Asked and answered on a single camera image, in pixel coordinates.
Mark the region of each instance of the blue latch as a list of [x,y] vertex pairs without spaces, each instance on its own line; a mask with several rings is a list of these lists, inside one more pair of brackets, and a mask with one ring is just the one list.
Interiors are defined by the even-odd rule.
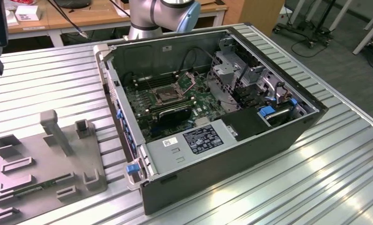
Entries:
[[265,117],[265,116],[276,113],[276,110],[275,110],[275,108],[272,106],[267,106],[267,107],[261,108],[260,113]]
[[134,174],[140,171],[140,165],[138,163],[128,165],[126,170],[128,170],[128,174]]
[[267,98],[271,99],[272,101],[277,100],[275,97],[267,97]]
[[292,99],[292,103],[295,104],[295,106],[299,104],[299,101],[297,101],[297,99]]
[[118,110],[118,119],[124,118],[124,113],[122,113],[122,110],[120,109]]

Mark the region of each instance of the gray carpet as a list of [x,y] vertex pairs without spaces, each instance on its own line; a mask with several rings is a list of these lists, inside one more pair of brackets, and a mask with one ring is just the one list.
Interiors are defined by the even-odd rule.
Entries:
[[[299,0],[287,0],[291,7],[296,7]],[[312,1],[308,0],[301,13],[305,14]],[[327,8],[323,2],[315,15],[315,23]],[[333,8],[325,27],[331,27],[340,9]],[[367,35],[364,27],[367,22],[347,14],[336,31],[335,40],[329,47],[313,58],[299,56],[292,51],[292,45],[304,39],[303,36],[285,30],[280,34],[273,34],[272,39],[292,55],[308,66],[308,68],[348,97],[351,101],[373,117],[373,68],[369,66],[367,57],[361,53],[353,55],[353,50]],[[324,46],[319,44],[315,49],[309,49],[304,44],[297,44],[295,50],[301,55],[313,55]]]

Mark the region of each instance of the white box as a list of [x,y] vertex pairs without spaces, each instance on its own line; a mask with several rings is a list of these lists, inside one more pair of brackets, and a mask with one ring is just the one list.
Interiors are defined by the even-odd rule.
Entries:
[[288,17],[293,17],[293,11],[288,9],[285,6],[281,8],[280,16],[277,19],[277,23],[288,24]]
[[38,21],[42,11],[38,6],[18,6],[17,18],[19,21]]

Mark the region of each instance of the aluminum extrusion table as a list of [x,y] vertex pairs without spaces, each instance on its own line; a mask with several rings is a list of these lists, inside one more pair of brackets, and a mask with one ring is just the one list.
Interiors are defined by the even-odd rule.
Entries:
[[331,111],[289,150],[150,216],[122,173],[94,45],[2,56],[0,135],[44,132],[38,113],[48,109],[57,110],[61,126],[92,120],[109,180],[105,193],[23,224],[373,224],[373,119],[256,28],[235,27]]

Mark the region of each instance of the green circuit board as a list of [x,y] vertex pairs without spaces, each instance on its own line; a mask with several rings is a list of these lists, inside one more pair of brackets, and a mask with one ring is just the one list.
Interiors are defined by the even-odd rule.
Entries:
[[[197,76],[194,81],[196,85],[192,87],[193,79],[189,76],[182,76],[173,84],[148,90],[130,88],[126,90],[128,99],[148,142],[194,128],[196,120],[200,118],[208,117],[213,121],[227,113],[222,106],[217,103],[212,92],[208,90],[206,78]],[[190,118],[177,126],[169,126],[157,130],[158,114],[180,107],[192,107],[193,113]]]

